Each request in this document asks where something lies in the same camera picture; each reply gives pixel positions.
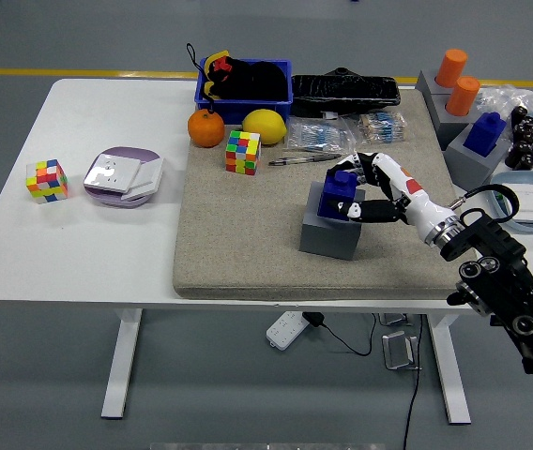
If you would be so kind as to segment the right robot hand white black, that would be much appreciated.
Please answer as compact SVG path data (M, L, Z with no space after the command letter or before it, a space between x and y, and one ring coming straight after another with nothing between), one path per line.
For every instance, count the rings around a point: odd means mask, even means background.
M464 227L455 213L434 203L413 176L392 157L383 153L354 153L327 171L328 175L347 172L357 176L360 185L381 188L383 201L334 202L343 217L360 223L402 220L417 229L419 239L429 246L449 241Z

